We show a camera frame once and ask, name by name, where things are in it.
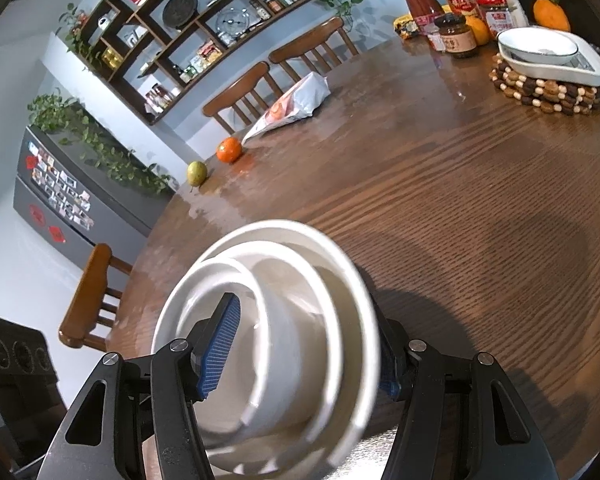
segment table surface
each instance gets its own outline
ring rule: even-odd
[[[487,78],[493,53],[455,60],[396,40],[333,70],[313,118],[251,140],[172,199],[107,347],[147,354],[169,293],[223,235],[306,222],[366,270],[410,336],[492,352],[570,478],[600,449],[600,109],[507,99]]]

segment white snack bag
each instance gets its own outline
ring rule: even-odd
[[[327,79],[311,72],[298,81],[253,125],[242,143],[285,124],[311,117],[314,110],[331,94]]]

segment gray refrigerator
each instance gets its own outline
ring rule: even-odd
[[[109,245],[115,256],[133,264],[173,191],[154,195],[122,186],[89,163],[93,158],[88,146],[61,145],[62,137],[35,126],[26,128],[13,207],[81,269],[97,243]],[[85,152],[83,162],[80,155]],[[123,290],[125,282],[122,273],[109,269],[111,286]]]

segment black round plate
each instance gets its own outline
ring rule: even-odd
[[[167,27],[181,28],[198,13],[198,0],[169,0],[162,11]]]

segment wooden bead trivet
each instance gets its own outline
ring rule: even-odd
[[[534,79],[519,74],[497,54],[493,56],[489,79],[507,97],[523,105],[540,108],[546,114],[590,115],[600,104],[600,87],[578,86],[554,80]]]

